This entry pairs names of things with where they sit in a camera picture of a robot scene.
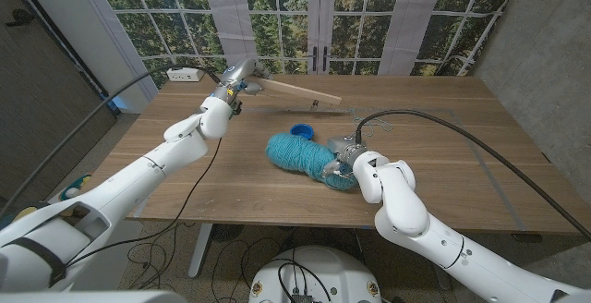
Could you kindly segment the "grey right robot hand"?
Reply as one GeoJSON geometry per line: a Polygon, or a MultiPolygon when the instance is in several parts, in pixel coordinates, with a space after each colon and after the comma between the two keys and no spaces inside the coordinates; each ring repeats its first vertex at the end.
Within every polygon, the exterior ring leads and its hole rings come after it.
{"type": "Polygon", "coordinates": [[[324,178],[329,175],[349,177],[351,172],[345,173],[345,167],[353,167],[356,158],[368,150],[364,142],[356,142],[354,136],[332,137],[327,140],[327,148],[335,159],[324,165],[321,173],[324,178]]]}

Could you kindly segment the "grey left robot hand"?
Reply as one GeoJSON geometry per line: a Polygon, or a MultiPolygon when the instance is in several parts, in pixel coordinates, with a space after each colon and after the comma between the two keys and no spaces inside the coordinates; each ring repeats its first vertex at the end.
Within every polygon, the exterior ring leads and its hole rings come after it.
{"type": "Polygon", "coordinates": [[[264,90],[257,82],[247,81],[247,77],[254,76],[261,79],[270,79],[271,72],[256,59],[244,59],[233,66],[228,67],[220,76],[220,82],[211,97],[215,97],[232,103],[237,94],[243,91],[248,95],[256,95],[264,90]]]}

